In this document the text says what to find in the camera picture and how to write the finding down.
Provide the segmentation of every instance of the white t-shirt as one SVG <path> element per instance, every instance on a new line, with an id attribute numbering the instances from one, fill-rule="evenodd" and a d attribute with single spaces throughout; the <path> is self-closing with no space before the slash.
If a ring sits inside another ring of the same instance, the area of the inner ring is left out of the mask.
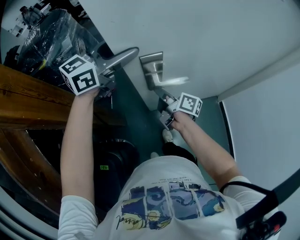
<path id="1" fill-rule="evenodd" d="M 241 176 L 231 181 L 249 182 Z M 235 219 L 263 197 L 241 186 L 227 187 L 224 195 L 214 192 L 191 161 L 157 157 L 134 170 L 99 225 L 91 202 L 63 197 L 58 239 L 77 240 L 81 233 L 95 240 L 238 240 L 244 232 Z"/>

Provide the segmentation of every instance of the black and white marker cube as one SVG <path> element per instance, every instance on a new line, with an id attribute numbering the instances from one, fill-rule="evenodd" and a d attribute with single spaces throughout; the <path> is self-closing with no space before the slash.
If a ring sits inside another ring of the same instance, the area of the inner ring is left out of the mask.
<path id="1" fill-rule="evenodd" d="M 202 107 L 202 101 L 200 98 L 187 93 L 182 93 L 179 103 L 177 104 L 177 110 L 199 117 L 199 113 Z"/>
<path id="2" fill-rule="evenodd" d="M 76 95 L 100 86 L 95 66 L 78 55 L 68 59 L 59 69 L 67 86 Z"/>

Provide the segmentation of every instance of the shoe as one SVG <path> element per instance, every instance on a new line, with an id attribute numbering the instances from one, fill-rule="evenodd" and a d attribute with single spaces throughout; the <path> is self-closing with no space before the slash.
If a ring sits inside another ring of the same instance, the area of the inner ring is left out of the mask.
<path id="1" fill-rule="evenodd" d="M 152 152 L 150 154 L 150 158 L 157 158 L 157 157 L 159 157 L 159 154 L 157 152 Z"/>
<path id="2" fill-rule="evenodd" d="M 168 131 L 167 129 L 163 130 L 163 139 L 165 143 L 172 143 L 173 142 L 173 136 L 172 133 L 170 131 Z"/>

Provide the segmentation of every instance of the black pants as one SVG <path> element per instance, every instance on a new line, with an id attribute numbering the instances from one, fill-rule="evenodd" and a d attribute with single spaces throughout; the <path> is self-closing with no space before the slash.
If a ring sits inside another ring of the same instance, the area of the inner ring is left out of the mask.
<path id="1" fill-rule="evenodd" d="M 178 156 L 178 157 L 182 157 L 182 158 L 186 158 L 190 161 L 192 161 L 193 163 L 197 164 L 197 160 L 194 158 L 193 154 L 191 154 L 188 150 L 176 146 L 174 143 L 172 142 L 166 142 L 163 145 L 163 153 L 166 156 Z"/>

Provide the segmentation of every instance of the graphic print on shirt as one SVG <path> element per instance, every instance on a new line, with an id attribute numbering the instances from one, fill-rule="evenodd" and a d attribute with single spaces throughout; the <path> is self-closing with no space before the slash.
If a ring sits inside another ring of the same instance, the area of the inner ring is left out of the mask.
<path id="1" fill-rule="evenodd" d="M 219 194 L 193 183 L 169 182 L 167 189 L 135 187 L 130 190 L 130 199 L 122 203 L 116 229 L 159 230 L 168 226 L 172 217 L 188 220 L 213 216 L 225 210 L 223 203 Z"/>

